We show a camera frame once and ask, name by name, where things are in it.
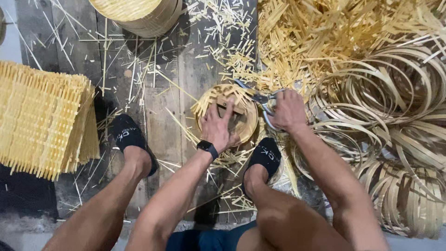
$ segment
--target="round bamboo lid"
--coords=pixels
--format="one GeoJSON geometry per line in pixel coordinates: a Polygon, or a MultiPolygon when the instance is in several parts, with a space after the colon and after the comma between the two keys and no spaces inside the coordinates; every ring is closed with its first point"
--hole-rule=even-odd
{"type": "Polygon", "coordinates": [[[204,93],[191,109],[201,130],[200,119],[204,116],[207,108],[216,102],[219,107],[219,115],[222,117],[226,112],[224,100],[231,96],[235,98],[235,108],[228,128],[240,136],[240,144],[243,144],[254,134],[258,119],[257,105],[246,95],[244,89],[234,84],[217,85],[204,93]]]}
{"type": "Polygon", "coordinates": [[[166,33],[181,14],[180,0],[90,0],[105,17],[145,38],[166,33]]]}

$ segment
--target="scissors blade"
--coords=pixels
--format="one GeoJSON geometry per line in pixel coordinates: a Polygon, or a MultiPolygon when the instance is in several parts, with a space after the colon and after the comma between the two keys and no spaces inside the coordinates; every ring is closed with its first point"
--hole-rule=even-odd
{"type": "Polygon", "coordinates": [[[252,89],[251,87],[246,86],[242,81],[240,81],[240,80],[238,80],[238,79],[234,79],[234,81],[235,81],[237,84],[239,84],[239,86],[240,86],[241,88],[243,88],[243,89],[252,89]]]}
{"type": "Polygon", "coordinates": [[[252,100],[254,100],[255,102],[259,102],[261,104],[266,104],[268,103],[269,98],[260,94],[254,94],[251,97],[252,100]]]}
{"type": "Polygon", "coordinates": [[[242,81],[240,81],[240,80],[238,80],[238,79],[235,79],[234,81],[235,81],[241,88],[250,90],[250,91],[248,91],[248,93],[249,93],[249,95],[251,95],[251,98],[252,98],[253,101],[255,101],[255,102],[259,102],[259,103],[261,103],[261,104],[266,104],[266,103],[268,102],[268,100],[269,100],[268,97],[258,94],[256,90],[252,89],[252,88],[249,87],[249,86],[246,86],[244,83],[242,83],[242,81]]]}

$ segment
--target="pruning shears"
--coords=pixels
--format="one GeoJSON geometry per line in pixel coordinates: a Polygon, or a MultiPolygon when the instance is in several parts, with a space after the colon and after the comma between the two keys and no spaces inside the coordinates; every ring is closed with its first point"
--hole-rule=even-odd
{"type": "MultiPolygon", "coordinates": [[[[240,81],[238,79],[235,79],[234,81],[243,89],[254,90],[251,87],[246,86],[245,84],[243,84],[242,81],[240,81]]],[[[271,122],[269,121],[268,115],[269,116],[274,116],[274,112],[270,108],[268,108],[268,101],[271,100],[271,99],[276,99],[277,98],[277,94],[279,92],[284,91],[284,90],[285,89],[277,90],[277,91],[271,93],[271,95],[268,95],[268,96],[261,95],[258,91],[255,91],[254,94],[251,95],[251,99],[253,101],[257,102],[258,104],[260,104],[260,107],[263,110],[263,118],[265,118],[265,122],[268,124],[269,127],[273,128],[274,130],[276,130],[278,132],[284,132],[284,130],[274,127],[271,124],[271,122]]]]}

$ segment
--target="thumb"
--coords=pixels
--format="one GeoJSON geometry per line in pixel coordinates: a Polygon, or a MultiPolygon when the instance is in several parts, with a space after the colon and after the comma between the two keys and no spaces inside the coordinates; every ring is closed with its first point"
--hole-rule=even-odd
{"type": "Polygon", "coordinates": [[[275,125],[276,125],[276,118],[275,118],[274,116],[271,116],[271,115],[267,115],[267,116],[268,116],[269,122],[270,122],[273,126],[275,126],[275,125]]]}

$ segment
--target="bamboo basket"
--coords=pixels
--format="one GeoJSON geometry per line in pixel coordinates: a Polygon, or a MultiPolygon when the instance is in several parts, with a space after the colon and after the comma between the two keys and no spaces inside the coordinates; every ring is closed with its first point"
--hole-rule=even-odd
{"type": "Polygon", "coordinates": [[[90,0],[105,17],[144,38],[166,33],[181,14],[180,0],[90,0]]]}

